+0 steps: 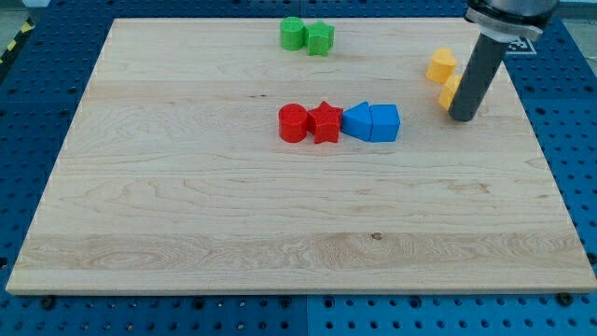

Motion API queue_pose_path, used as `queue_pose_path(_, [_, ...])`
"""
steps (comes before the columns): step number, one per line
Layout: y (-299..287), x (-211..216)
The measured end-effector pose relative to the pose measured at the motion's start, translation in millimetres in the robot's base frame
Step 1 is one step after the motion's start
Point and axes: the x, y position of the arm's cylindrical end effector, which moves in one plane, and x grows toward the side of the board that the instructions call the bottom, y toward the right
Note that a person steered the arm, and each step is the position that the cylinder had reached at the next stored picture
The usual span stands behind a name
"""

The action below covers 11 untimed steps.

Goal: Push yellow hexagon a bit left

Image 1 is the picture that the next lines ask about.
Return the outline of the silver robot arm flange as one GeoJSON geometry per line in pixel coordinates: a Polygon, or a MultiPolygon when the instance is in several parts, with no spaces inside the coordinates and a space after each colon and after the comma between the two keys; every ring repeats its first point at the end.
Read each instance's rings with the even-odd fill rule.
{"type": "Polygon", "coordinates": [[[500,43],[519,37],[537,41],[553,17],[559,0],[469,0],[465,19],[483,35],[500,43]]]}

